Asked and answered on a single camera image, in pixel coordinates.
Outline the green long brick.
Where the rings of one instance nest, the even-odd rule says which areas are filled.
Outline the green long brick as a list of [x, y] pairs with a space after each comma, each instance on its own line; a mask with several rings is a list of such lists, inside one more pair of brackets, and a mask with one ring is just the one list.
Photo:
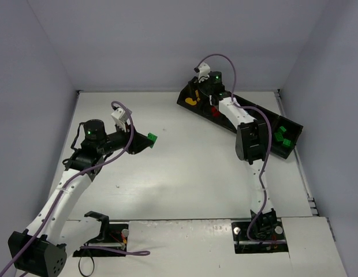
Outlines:
[[151, 140], [151, 141], [155, 144], [155, 142], [156, 142], [158, 136], [156, 136], [156, 135], [153, 134], [153, 133], [149, 133], [149, 134], [147, 135], [147, 138], [148, 138], [149, 140]]

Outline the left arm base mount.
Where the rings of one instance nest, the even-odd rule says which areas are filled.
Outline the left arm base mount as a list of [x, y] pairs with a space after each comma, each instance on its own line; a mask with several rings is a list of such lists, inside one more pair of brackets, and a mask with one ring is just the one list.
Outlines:
[[95, 246], [92, 249], [80, 249], [72, 257], [125, 257], [128, 244], [129, 224], [111, 222], [107, 215], [90, 211], [85, 218], [93, 218], [101, 222], [100, 234], [87, 241], [84, 246]]

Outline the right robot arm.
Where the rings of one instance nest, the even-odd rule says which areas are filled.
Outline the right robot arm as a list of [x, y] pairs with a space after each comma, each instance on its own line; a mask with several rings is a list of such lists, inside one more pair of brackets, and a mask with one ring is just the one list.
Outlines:
[[207, 103], [236, 128], [237, 157], [248, 163], [248, 182], [251, 188], [251, 222], [247, 237], [257, 243], [271, 243], [268, 234], [277, 224], [274, 205], [269, 198], [263, 176], [271, 150], [271, 126], [264, 112], [257, 107], [242, 106], [234, 93], [226, 91], [222, 74], [213, 72], [203, 63], [195, 68], [195, 103]]

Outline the yellow printed brick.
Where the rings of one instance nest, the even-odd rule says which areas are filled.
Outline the yellow printed brick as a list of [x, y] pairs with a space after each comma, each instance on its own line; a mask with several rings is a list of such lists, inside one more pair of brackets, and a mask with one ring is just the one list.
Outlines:
[[198, 90], [195, 91], [196, 99], [197, 101], [200, 101], [200, 96]]

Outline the yellow oval butterfly brick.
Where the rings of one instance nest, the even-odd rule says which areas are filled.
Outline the yellow oval butterfly brick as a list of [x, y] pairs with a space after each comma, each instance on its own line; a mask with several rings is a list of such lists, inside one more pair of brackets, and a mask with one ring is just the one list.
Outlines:
[[195, 106], [197, 105], [197, 101], [196, 100], [193, 100], [192, 98], [186, 98], [185, 99], [185, 102], [191, 106]]

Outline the red two-stud brick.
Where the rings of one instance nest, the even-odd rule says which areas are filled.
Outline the red two-stud brick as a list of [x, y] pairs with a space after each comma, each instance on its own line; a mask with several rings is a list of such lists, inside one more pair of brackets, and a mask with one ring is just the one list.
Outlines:
[[221, 114], [215, 107], [211, 108], [211, 112], [213, 117], [218, 117]]

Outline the green curved brick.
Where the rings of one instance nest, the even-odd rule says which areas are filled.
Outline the green curved brick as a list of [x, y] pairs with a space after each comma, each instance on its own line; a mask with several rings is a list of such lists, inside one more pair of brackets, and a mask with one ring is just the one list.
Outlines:
[[274, 133], [274, 138], [277, 142], [283, 142], [284, 140], [282, 133], [279, 132]]

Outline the green square brick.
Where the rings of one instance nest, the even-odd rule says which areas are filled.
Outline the green square brick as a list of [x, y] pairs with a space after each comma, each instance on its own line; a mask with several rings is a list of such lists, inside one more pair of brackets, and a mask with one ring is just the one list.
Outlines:
[[291, 141], [285, 138], [282, 142], [282, 145], [286, 148], [289, 148], [291, 146]]

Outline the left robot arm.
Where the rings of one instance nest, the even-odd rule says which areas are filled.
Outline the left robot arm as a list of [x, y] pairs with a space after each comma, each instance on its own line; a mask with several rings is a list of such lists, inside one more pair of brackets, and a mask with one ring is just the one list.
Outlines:
[[84, 140], [80, 148], [72, 143], [73, 153], [63, 162], [65, 169], [55, 191], [31, 224], [8, 239], [16, 269], [36, 276], [58, 276], [70, 255], [90, 240], [103, 241], [108, 236], [109, 217], [94, 211], [87, 212], [71, 234], [64, 227], [81, 195], [102, 167], [113, 161], [115, 151], [134, 155], [154, 146], [156, 135], [143, 135], [128, 123], [124, 126], [107, 134], [99, 119], [79, 123], [77, 131], [84, 132]]

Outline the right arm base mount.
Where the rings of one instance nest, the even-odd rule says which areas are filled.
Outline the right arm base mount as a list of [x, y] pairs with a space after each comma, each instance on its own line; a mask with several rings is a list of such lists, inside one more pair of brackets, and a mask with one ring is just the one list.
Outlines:
[[289, 248], [280, 220], [259, 234], [254, 234], [251, 230], [251, 238], [247, 236], [249, 224], [247, 221], [231, 222], [235, 254], [288, 253]]

